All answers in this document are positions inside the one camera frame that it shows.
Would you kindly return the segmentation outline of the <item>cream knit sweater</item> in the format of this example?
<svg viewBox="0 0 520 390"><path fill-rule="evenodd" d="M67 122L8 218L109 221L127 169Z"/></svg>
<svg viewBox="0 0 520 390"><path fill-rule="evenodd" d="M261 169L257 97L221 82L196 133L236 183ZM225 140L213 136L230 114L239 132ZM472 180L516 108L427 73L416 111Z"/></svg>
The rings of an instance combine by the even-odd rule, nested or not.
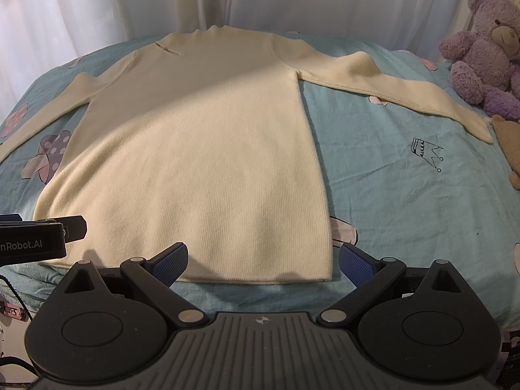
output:
<svg viewBox="0 0 520 390"><path fill-rule="evenodd" d="M33 213L87 223L58 266L115 267L182 241L188 281L328 281L332 229L304 81L447 117L492 142L483 119L442 88L386 75L365 52L331 57L302 40L213 26L170 33L97 77L78 74L1 154L85 108L51 149Z"/></svg>

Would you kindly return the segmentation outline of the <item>teal mushroom print bedsheet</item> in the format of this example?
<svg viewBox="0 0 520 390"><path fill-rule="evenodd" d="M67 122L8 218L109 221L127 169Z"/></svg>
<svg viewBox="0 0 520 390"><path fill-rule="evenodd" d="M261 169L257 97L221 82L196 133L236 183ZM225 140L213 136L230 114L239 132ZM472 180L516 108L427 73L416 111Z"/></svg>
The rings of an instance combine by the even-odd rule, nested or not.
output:
<svg viewBox="0 0 520 390"><path fill-rule="evenodd" d="M98 76L128 53L162 37L126 41L80 57L37 78L11 111L32 116L80 72ZM318 51L340 57L371 54L381 71L450 89L449 65L436 70L414 54L338 37L300 35ZM486 144L446 118L301 82L329 198L330 213L357 230L355 244L375 258L389 255L412 267L447 259L504 328L519 328L519 191L500 145ZM85 108L66 114L1 163L1 213L30 219L44 181L40 171L21 177L44 139L72 132ZM45 178L46 171L41 172ZM325 283L230 285L176 282L172 288L207 313L309 311L317 315L353 289L338 270ZM31 311L36 311L67 269L42 263L1 268Z"/></svg>

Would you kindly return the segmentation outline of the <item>tan plush toy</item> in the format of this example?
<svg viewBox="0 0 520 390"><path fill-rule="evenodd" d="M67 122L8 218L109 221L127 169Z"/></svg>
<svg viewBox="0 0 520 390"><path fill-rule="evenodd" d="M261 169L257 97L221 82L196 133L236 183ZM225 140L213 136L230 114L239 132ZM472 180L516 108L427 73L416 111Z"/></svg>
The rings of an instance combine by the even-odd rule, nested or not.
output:
<svg viewBox="0 0 520 390"><path fill-rule="evenodd" d="M509 181L516 189L520 189L520 124L508 121L499 114L491 118L495 135L498 138L501 150L511 168Z"/></svg>

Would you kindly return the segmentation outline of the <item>purple teddy bear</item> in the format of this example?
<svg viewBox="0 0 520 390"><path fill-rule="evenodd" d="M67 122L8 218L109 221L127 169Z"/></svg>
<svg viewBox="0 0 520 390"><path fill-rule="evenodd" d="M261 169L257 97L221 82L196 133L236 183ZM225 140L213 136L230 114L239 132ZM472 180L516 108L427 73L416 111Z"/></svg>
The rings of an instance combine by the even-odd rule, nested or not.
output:
<svg viewBox="0 0 520 390"><path fill-rule="evenodd" d="M468 0L473 30L444 38L451 83L468 104L488 115L519 120L519 8L509 0Z"/></svg>

